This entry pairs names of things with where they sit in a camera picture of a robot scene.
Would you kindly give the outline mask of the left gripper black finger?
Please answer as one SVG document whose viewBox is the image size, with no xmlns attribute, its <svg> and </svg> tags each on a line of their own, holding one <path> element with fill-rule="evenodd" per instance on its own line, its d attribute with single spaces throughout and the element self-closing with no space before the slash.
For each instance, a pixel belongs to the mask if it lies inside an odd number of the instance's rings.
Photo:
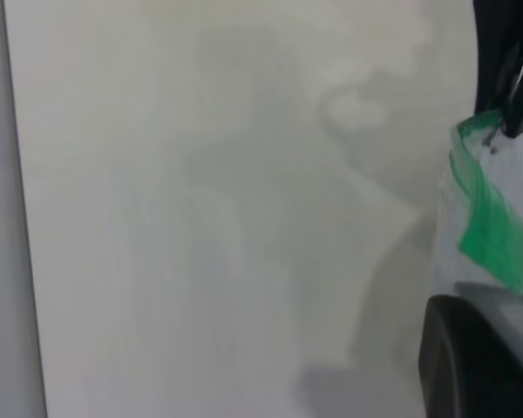
<svg viewBox="0 0 523 418">
<path fill-rule="evenodd" d="M 427 300 L 418 372 L 427 417 L 523 417 L 523 366 L 462 298 Z"/>
</svg>

